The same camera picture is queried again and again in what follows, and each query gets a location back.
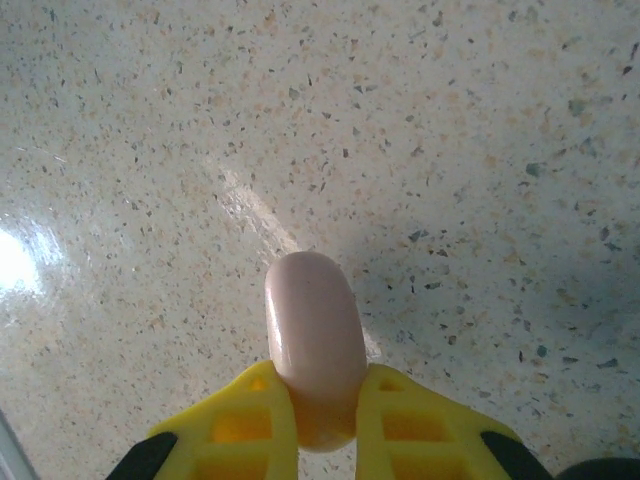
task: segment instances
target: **plastic toy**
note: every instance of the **plastic toy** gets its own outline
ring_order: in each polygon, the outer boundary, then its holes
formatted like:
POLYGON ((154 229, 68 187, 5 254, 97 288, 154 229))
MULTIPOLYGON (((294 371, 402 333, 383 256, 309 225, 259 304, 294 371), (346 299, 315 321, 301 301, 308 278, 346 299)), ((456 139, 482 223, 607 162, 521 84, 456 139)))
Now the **plastic toy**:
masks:
MULTIPOLYGON (((327 257, 276 262, 266 298, 272 360, 154 427, 109 480, 295 480, 299 446, 354 436, 357 480, 552 479, 507 426, 367 366, 353 295, 327 257)), ((640 478, 640 461, 625 461, 640 478)))

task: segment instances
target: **speckled floor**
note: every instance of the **speckled floor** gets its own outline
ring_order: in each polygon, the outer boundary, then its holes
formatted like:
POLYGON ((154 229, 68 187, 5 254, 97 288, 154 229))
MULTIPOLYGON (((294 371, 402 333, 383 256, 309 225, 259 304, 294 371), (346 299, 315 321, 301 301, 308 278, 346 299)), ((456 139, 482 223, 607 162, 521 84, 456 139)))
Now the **speckled floor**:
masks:
POLYGON ((303 249, 372 360, 552 472, 640 455, 640 3, 1 12, 0 407, 43 478, 266 358, 266 269, 303 249))

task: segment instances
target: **black plastic part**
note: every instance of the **black plastic part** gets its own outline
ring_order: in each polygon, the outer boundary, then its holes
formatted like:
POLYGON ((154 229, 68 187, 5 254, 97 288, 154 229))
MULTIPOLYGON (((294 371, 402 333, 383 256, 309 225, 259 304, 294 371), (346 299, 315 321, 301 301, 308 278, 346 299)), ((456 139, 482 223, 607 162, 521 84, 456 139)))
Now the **black plastic part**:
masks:
POLYGON ((553 480, 522 443, 497 432, 482 432, 480 436, 511 480, 553 480))
POLYGON ((163 432, 136 443, 107 480, 153 480, 177 441, 175 433, 163 432))
POLYGON ((640 458, 599 458, 566 469, 556 480, 640 480, 640 458))

